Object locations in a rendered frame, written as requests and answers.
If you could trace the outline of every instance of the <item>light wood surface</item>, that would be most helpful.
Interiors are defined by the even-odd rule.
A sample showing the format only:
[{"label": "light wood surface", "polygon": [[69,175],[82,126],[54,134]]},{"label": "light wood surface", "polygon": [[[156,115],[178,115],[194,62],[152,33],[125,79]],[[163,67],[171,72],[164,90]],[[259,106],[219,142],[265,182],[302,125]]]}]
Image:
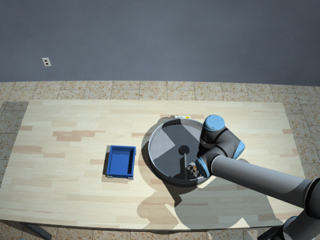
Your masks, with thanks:
[{"label": "light wood surface", "polygon": [[[279,226],[299,215],[302,208],[219,177],[183,188],[154,175],[148,141],[157,126],[174,115],[204,122],[212,114],[244,142],[239,161],[305,178],[282,103],[31,100],[0,188],[0,219],[195,230]],[[103,174],[110,145],[136,147],[133,180]]]}]

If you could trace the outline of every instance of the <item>table top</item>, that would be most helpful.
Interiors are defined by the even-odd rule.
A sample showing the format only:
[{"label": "table top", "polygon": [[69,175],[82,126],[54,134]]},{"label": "table top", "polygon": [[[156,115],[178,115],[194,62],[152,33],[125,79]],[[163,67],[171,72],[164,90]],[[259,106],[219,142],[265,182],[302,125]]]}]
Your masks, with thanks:
[{"label": "table top", "polygon": [[[305,178],[282,103],[31,100],[0,188],[0,219],[124,230],[280,226],[303,209],[219,177],[175,187],[152,172],[148,141],[174,115],[222,116],[239,161]],[[134,179],[107,178],[111,145],[136,147]]]}]

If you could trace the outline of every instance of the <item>outlet socket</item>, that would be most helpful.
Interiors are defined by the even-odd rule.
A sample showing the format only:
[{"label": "outlet socket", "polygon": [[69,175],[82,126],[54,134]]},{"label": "outlet socket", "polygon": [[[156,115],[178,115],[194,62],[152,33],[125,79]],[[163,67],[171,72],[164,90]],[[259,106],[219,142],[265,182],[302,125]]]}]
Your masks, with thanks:
[{"label": "outlet socket", "polygon": [[50,67],[50,66],[51,66],[51,63],[50,63],[50,60],[49,60],[48,57],[43,57],[43,58],[42,58],[42,61],[43,61],[44,65],[45,65],[46,67]]}]

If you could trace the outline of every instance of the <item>black circle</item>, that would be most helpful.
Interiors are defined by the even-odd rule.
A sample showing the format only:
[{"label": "black circle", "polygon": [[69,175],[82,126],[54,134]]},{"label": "black circle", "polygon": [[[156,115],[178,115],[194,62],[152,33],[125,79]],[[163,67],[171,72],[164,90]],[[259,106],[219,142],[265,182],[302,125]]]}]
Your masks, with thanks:
[{"label": "black circle", "polygon": [[182,145],[180,148],[179,148],[179,153],[181,155],[184,155],[184,154],[188,154],[190,151],[190,148],[187,146],[187,145]]}]

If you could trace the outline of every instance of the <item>blue rectangular container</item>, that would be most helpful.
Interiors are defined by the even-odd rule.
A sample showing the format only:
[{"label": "blue rectangular container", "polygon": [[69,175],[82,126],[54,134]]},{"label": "blue rectangular container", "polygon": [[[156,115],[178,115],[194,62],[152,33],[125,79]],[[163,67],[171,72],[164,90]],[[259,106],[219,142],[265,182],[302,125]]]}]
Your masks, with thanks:
[{"label": "blue rectangular container", "polygon": [[134,179],[135,155],[135,146],[111,145],[106,176]]}]

